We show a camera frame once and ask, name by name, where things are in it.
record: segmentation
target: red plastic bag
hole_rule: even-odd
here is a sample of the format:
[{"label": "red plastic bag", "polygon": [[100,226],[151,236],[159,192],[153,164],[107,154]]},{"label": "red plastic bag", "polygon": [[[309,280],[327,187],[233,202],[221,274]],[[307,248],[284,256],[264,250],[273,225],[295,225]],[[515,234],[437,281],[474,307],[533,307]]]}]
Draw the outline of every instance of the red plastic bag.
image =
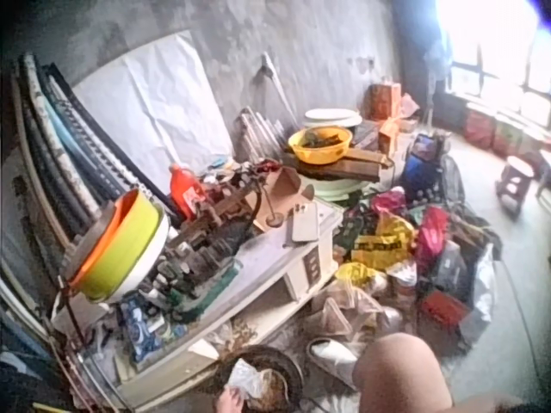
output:
[{"label": "red plastic bag", "polygon": [[415,261],[420,274],[427,274],[440,256],[446,242],[447,226],[448,213],[436,206],[429,206],[419,228],[415,252]]},{"label": "red plastic bag", "polygon": [[393,188],[383,194],[376,195],[371,200],[371,209],[376,213],[386,211],[401,215],[406,209],[406,195],[401,188]]}]

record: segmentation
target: yellow bowl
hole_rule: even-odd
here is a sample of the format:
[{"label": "yellow bowl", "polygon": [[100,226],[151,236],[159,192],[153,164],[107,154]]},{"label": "yellow bowl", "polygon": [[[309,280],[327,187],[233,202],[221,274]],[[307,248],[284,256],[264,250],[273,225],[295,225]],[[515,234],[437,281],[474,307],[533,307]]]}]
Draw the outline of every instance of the yellow bowl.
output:
[{"label": "yellow bowl", "polygon": [[[325,148],[303,148],[299,146],[300,141],[304,137],[306,131],[315,132],[322,139],[330,138],[337,135],[341,140],[340,144],[326,146]],[[352,140],[352,132],[348,129],[338,126],[320,126],[302,129],[289,138],[288,144],[294,154],[305,163],[313,165],[327,165],[338,161],[346,155]]]},{"label": "yellow bowl", "polygon": [[137,189],[122,197],[121,223],[105,250],[74,286],[88,299],[108,297],[127,277],[158,226],[159,213]]}]

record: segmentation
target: pile of clutter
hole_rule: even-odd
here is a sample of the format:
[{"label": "pile of clutter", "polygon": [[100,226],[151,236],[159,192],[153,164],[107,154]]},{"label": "pile of clutter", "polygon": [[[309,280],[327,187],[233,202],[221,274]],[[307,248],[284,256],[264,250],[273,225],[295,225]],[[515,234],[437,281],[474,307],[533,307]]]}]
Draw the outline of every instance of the pile of clutter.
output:
[{"label": "pile of clutter", "polygon": [[[419,318],[427,317],[470,347],[491,322],[500,242],[465,204],[459,171],[440,149],[445,139],[424,138],[412,145],[401,186],[364,195],[345,211],[334,237],[340,267],[313,299],[305,322],[311,336],[370,342],[417,334]],[[437,158],[434,179],[412,179],[412,162],[430,157]]]}]

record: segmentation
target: bright window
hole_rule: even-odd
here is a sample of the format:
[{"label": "bright window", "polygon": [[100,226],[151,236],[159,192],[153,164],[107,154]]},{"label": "bright window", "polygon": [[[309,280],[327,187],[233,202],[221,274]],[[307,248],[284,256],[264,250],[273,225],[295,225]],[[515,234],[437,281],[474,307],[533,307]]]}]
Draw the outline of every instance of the bright window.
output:
[{"label": "bright window", "polygon": [[551,27],[532,0],[436,0],[452,93],[551,129]]},{"label": "bright window", "polygon": [[451,78],[454,92],[475,96],[480,93],[480,76],[478,73],[460,67],[452,67]]},{"label": "bright window", "polygon": [[493,0],[480,36],[482,70],[523,84],[538,17],[525,0]]},{"label": "bright window", "polygon": [[551,112],[551,101],[533,92],[526,92],[520,109],[522,116],[546,126],[549,122]]},{"label": "bright window", "polygon": [[551,32],[539,30],[530,56],[528,85],[543,93],[551,93]]},{"label": "bright window", "polygon": [[523,90],[514,83],[485,76],[482,99],[496,108],[517,111],[523,99]]}]

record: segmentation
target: white bowl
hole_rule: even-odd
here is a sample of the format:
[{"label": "white bowl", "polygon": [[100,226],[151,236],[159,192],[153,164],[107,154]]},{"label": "white bowl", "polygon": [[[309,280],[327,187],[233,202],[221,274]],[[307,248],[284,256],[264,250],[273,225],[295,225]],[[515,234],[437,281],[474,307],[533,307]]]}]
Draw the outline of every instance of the white bowl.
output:
[{"label": "white bowl", "polygon": [[308,110],[304,114],[304,117],[306,118],[306,121],[325,122],[328,120],[347,119],[351,118],[352,116],[356,116],[357,114],[357,111],[351,109],[317,108]]},{"label": "white bowl", "polygon": [[161,252],[163,252],[166,238],[169,235],[170,223],[163,208],[157,205],[155,207],[161,215],[157,230],[153,234],[149,244],[147,244],[147,247],[145,247],[145,250],[138,261],[134,264],[130,273],[128,273],[127,278],[125,278],[124,281],[117,287],[111,297],[105,299],[107,303],[116,303],[117,301],[120,301],[126,293],[136,289],[140,282],[152,269],[153,265],[155,265],[155,261],[158,259],[158,256],[160,256]]},{"label": "white bowl", "polygon": [[362,123],[362,116],[354,114],[349,118],[337,119],[337,120],[308,120],[305,119],[303,125],[305,127],[318,127],[318,126],[340,126],[340,127],[353,127]]}]

